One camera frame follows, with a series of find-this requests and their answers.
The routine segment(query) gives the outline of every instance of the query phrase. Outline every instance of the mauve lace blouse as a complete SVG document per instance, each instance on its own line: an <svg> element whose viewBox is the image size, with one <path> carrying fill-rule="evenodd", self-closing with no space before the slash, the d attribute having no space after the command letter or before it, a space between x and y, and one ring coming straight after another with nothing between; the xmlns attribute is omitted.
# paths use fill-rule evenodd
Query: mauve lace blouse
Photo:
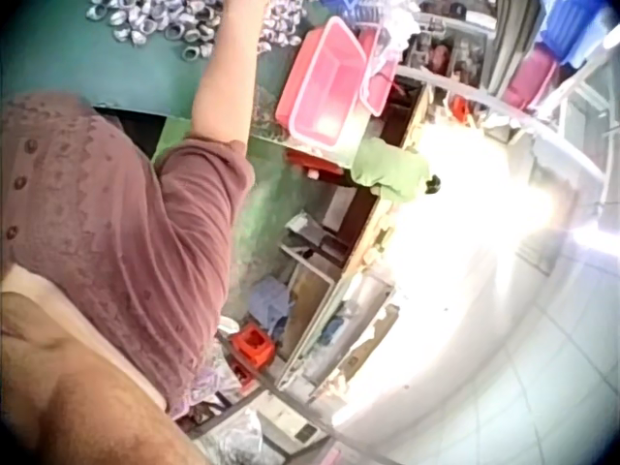
<svg viewBox="0 0 620 465"><path fill-rule="evenodd" d="M202 368L254 181L241 142L186 139L155 168L80 98L3 105L2 265L62 290L166 398Z"/></svg>

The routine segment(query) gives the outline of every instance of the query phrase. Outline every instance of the blouse sleeve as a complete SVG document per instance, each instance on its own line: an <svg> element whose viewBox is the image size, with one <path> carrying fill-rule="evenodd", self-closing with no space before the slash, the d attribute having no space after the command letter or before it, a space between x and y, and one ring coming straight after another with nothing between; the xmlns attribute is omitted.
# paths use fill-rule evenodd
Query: blouse sleeve
<svg viewBox="0 0 620 465"><path fill-rule="evenodd" d="M211 289L215 278L224 294L217 300L225 298L228 291L232 225L254 183L245 150L245 144L238 141L189 138L169 149L155 166L184 262L210 276Z"/></svg>

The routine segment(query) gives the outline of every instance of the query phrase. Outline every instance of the green table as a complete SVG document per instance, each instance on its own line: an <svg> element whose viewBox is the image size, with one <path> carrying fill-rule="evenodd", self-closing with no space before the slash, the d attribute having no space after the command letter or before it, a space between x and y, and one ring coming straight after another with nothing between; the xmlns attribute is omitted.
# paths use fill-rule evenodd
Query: green table
<svg viewBox="0 0 620 465"><path fill-rule="evenodd" d="M85 18L88 2L29 0L3 31L3 98L42 89L81 94L93 106L189 118L192 100L208 62L180 58L185 45L161 34L146 46L119 44L105 21ZM314 2L300 33L326 21L326 10ZM275 47L259 59L252 136L310 152L275 122L280 94L295 61L296 48ZM350 166L370 114L358 107L333 153L311 153Z"/></svg>

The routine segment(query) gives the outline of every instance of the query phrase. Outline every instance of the pink plastic basket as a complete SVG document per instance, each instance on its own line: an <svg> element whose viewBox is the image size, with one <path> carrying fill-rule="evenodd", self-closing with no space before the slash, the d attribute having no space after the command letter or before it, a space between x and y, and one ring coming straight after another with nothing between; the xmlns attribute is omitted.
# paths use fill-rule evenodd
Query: pink plastic basket
<svg viewBox="0 0 620 465"><path fill-rule="evenodd" d="M502 100L517 109L536 104L557 69L553 53L544 44L535 44L512 75Z"/></svg>
<svg viewBox="0 0 620 465"><path fill-rule="evenodd" d="M378 27L367 26L359 34L359 43L366 54L367 60L364 82L368 80L368 91L365 92L363 88L360 88L359 99L375 116L381 116L386 107L389 90L396 76L396 68L398 68L397 59L388 60L379 73L372 77L369 76L372 73L371 57L375 52L379 33L380 29Z"/></svg>
<svg viewBox="0 0 620 465"><path fill-rule="evenodd" d="M291 135L333 149L357 101L366 56L342 19L308 33L275 112Z"/></svg>

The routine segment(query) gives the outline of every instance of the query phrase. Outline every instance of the hand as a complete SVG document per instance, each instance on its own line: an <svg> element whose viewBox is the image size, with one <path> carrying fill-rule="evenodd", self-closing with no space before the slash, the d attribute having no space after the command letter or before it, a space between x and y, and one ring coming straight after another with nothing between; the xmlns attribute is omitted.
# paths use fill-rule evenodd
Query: hand
<svg viewBox="0 0 620 465"><path fill-rule="evenodd" d="M267 8L269 3L270 0L225 0L224 11L240 10L246 14L261 12L261 15L264 15L264 10Z"/></svg>

